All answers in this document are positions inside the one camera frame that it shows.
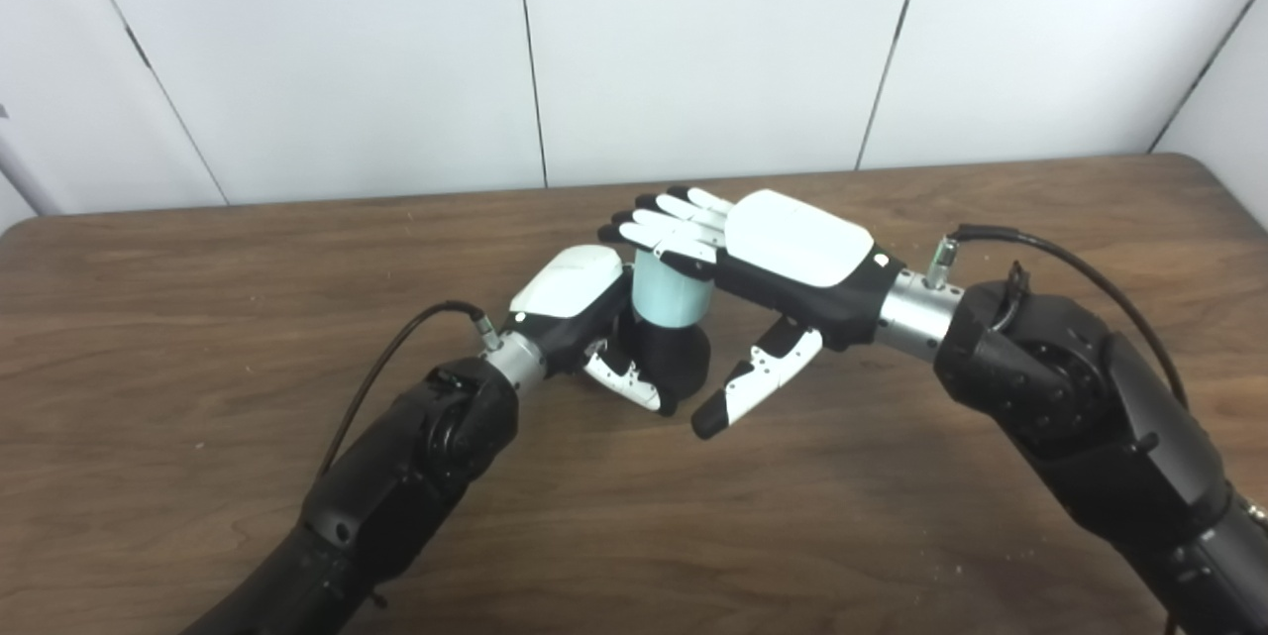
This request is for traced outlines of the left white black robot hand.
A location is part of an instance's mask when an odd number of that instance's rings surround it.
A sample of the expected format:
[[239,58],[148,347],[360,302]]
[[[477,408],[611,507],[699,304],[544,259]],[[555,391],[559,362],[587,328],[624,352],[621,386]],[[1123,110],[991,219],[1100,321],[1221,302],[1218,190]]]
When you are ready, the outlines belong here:
[[558,252],[510,300],[500,345],[484,359],[517,395],[559,373],[583,371],[598,385],[657,414],[675,402],[649,382],[618,324],[631,311],[631,269],[607,246]]

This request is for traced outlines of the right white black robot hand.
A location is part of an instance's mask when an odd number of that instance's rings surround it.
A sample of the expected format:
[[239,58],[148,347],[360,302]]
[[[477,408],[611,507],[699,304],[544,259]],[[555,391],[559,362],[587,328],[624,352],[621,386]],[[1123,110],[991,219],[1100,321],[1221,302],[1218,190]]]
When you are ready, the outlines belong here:
[[874,343],[904,266],[864,226],[770,189],[725,202],[675,185],[642,194],[597,234],[779,316],[724,385],[694,409],[691,426],[701,440],[735,425],[820,351]]

